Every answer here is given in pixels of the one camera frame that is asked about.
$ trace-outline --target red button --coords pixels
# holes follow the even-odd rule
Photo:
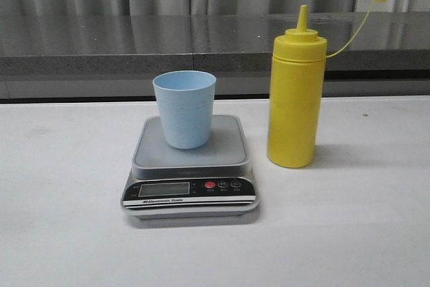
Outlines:
[[[207,181],[204,186],[205,188],[214,188],[216,186],[216,183],[214,181]]]

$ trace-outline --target white table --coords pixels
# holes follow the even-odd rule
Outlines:
[[[120,197],[155,103],[0,106],[0,286],[430,286],[430,97],[323,99],[313,164],[265,156],[238,219],[130,220]]]

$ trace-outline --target light blue cup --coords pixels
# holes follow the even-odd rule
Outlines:
[[[169,145],[192,149],[210,137],[216,78],[201,71],[175,71],[153,80],[161,126]]]

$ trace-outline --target electronic scale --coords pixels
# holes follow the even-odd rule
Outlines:
[[[141,219],[244,214],[259,203],[240,120],[213,115],[209,141],[176,149],[159,117],[143,127],[121,199],[124,212]]]

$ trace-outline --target bottle cap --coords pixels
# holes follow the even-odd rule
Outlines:
[[[324,60],[327,40],[316,30],[308,29],[308,6],[302,5],[297,28],[286,30],[285,35],[275,38],[274,57],[292,62],[317,62]]]

